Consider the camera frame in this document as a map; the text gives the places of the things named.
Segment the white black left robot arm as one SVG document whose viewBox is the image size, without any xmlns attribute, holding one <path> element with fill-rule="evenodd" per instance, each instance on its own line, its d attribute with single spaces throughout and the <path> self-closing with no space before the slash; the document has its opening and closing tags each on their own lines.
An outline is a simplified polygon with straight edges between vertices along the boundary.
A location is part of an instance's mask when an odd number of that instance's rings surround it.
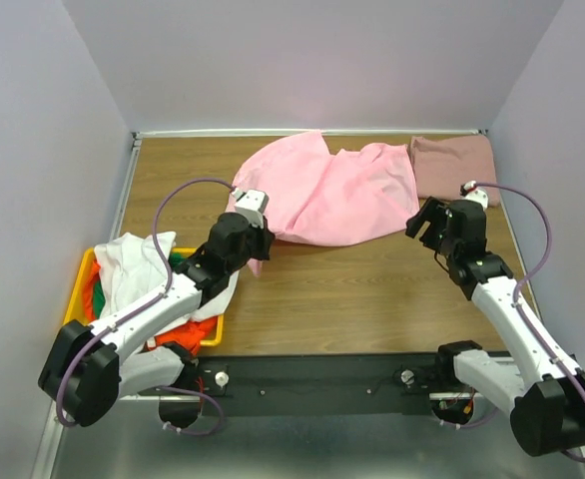
<svg viewBox="0 0 585 479">
<path fill-rule="evenodd" d="M 174 385 L 190 362 L 188 351 L 174 342 L 150 352 L 141 347 L 179 318 L 226 309 L 239 270 L 252 259 L 269 259 L 274 238 L 263 214 L 224 213 L 208 240 L 159 286 L 89 325 L 65 324 L 38 379 L 55 400 L 59 420 L 87 427 L 122 396 Z"/>
</svg>

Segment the light pink t-shirt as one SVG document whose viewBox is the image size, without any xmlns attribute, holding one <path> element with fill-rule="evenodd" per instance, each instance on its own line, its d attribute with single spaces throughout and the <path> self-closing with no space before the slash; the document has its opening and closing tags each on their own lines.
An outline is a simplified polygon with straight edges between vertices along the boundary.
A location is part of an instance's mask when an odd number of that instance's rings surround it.
<svg viewBox="0 0 585 479">
<path fill-rule="evenodd" d="M 371 143 L 332 153 L 319 131 L 275 140 L 233 179 L 269 197 L 265 217 L 278 240 L 350 246 L 405 229 L 419 210 L 405 145 Z"/>
</svg>

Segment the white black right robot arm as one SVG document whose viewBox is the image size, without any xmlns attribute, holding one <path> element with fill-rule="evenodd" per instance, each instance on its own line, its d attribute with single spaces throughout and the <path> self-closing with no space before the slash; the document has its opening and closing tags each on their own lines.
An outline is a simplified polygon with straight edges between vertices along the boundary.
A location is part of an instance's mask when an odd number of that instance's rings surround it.
<svg viewBox="0 0 585 479">
<path fill-rule="evenodd" d="M 512 359 L 503 364 L 473 341 L 440 346 L 435 367 L 448 383 L 467 385 L 509 418 L 528 455 L 585 446 L 585 371 L 551 337 L 504 259 L 487 248 L 486 204 L 428 198 L 406 234 L 446 261 L 446 272 L 498 332 Z"/>
</svg>

